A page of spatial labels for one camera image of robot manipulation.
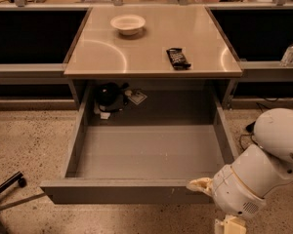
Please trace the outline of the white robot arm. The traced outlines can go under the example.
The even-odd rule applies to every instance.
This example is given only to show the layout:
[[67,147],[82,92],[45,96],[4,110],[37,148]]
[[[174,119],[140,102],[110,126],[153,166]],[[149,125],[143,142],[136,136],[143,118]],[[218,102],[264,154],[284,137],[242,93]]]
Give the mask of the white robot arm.
[[225,214],[214,223],[215,234],[246,234],[246,221],[280,186],[293,183],[293,110],[276,108],[255,121],[250,145],[213,177],[190,181],[187,189],[211,197]]

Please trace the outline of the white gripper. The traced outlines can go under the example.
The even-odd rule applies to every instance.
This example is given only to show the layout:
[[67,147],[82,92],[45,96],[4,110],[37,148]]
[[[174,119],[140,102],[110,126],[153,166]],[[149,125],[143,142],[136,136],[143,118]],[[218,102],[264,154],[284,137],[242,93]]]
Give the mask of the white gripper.
[[253,194],[230,165],[224,165],[213,179],[191,180],[187,189],[212,195],[214,203],[227,214],[223,220],[215,219],[214,234],[246,234],[246,222],[241,217],[250,219],[266,206],[266,200]]

